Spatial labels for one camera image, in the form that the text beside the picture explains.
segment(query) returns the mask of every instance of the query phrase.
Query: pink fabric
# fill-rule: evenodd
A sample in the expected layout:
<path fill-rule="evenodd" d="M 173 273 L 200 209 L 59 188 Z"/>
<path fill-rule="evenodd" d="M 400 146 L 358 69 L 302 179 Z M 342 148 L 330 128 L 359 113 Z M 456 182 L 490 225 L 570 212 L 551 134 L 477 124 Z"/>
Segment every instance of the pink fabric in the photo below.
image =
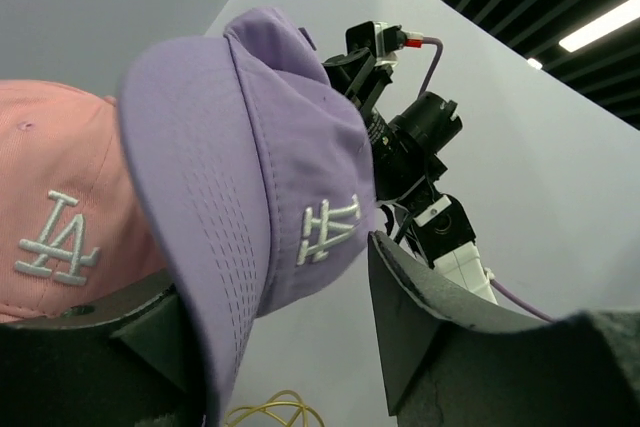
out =
<path fill-rule="evenodd" d="M 33 242 L 52 215 L 52 192 L 77 205 L 63 208 L 41 243 L 51 246 L 73 219 L 75 235 L 41 257 L 50 273 L 25 273 L 39 257 Z M 60 249 L 73 251 L 83 237 L 85 284 L 64 283 L 56 274 L 69 273 L 72 262 Z M 0 322 L 57 316 L 164 267 L 129 179 L 115 99 L 51 82 L 0 81 Z"/>

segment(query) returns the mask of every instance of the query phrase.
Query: wall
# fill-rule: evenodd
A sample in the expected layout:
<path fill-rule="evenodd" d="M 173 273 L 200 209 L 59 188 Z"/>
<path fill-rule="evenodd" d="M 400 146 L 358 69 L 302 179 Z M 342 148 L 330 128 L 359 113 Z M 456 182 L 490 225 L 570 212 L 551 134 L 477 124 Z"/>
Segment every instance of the wall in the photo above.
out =
<path fill-rule="evenodd" d="M 230 0 L 208 34 L 257 5 L 306 26 L 323 59 L 366 20 L 441 38 L 431 89 L 459 102 L 465 127 L 442 152 L 450 171 L 440 187 L 465 206 L 485 265 L 552 315 L 640 304 L 638 132 L 438 0 Z M 430 54 L 401 54 L 379 104 L 387 118 L 412 102 Z M 257 322 L 233 403 L 282 388 L 300 390 L 327 425 L 392 425 L 364 256 L 330 288 Z"/>
<path fill-rule="evenodd" d="M 226 0 L 0 0 L 0 78 L 113 93 L 148 45 L 203 33 Z"/>

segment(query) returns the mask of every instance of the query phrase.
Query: purple fabric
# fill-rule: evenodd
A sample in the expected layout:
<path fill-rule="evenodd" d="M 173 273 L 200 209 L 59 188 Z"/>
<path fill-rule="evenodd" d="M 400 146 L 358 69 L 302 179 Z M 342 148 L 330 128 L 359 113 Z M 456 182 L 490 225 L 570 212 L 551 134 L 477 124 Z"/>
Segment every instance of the purple fabric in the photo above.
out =
<path fill-rule="evenodd" d="M 366 247 L 375 211 L 367 133 L 276 9 L 238 17 L 224 38 L 151 48 L 123 78 L 119 108 L 134 185 L 202 344 L 217 422 L 256 316 L 329 285 Z M 319 218 L 323 201 L 354 206 L 354 196 L 359 209 L 325 224 L 355 226 L 351 235 L 298 265 L 305 215 Z M 307 226 L 309 245 L 317 224 Z"/>

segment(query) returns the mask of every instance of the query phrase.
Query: white embroidered logo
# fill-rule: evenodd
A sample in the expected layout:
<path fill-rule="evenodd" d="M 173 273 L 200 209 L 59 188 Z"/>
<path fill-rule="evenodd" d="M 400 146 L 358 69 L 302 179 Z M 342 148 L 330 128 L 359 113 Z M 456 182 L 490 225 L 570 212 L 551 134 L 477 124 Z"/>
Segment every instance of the white embroidered logo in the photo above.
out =
<path fill-rule="evenodd" d="M 302 243 L 300 244 L 300 251 L 298 253 L 298 265 L 303 265 L 309 256 L 312 256 L 311 262 L 319 262 L 326 259 L 329 255 L 327 249 L 344 242 L 355 233 L 355 225 L 334 221 L 334 219 L 342 219 L 350 216 L 354 216 L 356 220 L 360 219 L 361 213 L 358 196 L 354 195 L 352 199 L 353 204 L 350 206 L 333 210 L 329 209 L 329 201 L 326 199 L 323 200 L 320 206 L 319 218 L 313 217 L 313 208 L 307 207 L 305 209 Z M 314 227 L 320 230 L 318 243 L 309 245 L 308 239 Z M 329 238 L 329 233 L 335 233 L 337 235 Z"/>
<path fill-rule="evenodd" d="M 29 275 L 35 275 L 36 277 L 50 277 L 51 269 L 46 267 L 50 258 L 68 262 L 69 272 L 56 272 L 53 279 L 68 285 L 84 285 L 87 282 L 87 278 L 80 275 L 80 267 L 95 267 L 100 256 L 100 249 L 95 248 L 90 255 L 82 255 L 84 249 L 84 236 L 85 236 L 85 219 L 84 215 L 74 215 L 69 225 L 67 225 L 58 236 L 49 243 L 49 238 L 53 234 L 60 215 L 66 206 L 75 207 L 78 205 L 78 200 L 74 199 L 55 190 L 49 191 L 49 198 L 55 200 L 56 203 L 53 207 L 51 215 L 47 219 L 42 232 L 38 236 L 38 240 L 20 240 L 20 247 L 32 254 L 38 254 L 38 258 L 32 263 L 17 261 L 15 263 L 15 269 L 18 272 L 23 272 Z M 66 251 L 61 249 L 66 240 L 73 236 L 73 250 Z"/>

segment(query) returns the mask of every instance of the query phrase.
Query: ceiling light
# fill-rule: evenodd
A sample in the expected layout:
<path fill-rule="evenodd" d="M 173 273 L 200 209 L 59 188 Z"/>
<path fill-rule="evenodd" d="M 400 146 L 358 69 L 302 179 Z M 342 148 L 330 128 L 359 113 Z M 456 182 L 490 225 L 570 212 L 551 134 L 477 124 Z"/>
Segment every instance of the ceiling light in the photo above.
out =
<path fill-rule="evenodd" d="M 534 59 L 533 57 L 527 60 L 527 63 L 533 67 L 534 69 L 538 69 L 540 70 L 542 68 L 542 64 L 540 62 L 538 62 L 536 59 Z"/>
<path fill-rule="evenodd" d="M 594 40 L 598 40 L 600 37 L 610 34 L 629 22 L 633 22 L 639 17 L 640 0 L 627 0 L 624 4 L 610 10 L 593 22 L 589 22 L 573 34 L 562 39 L 559 42 L 560 46 L 569 52 L 575 52 Z"/>

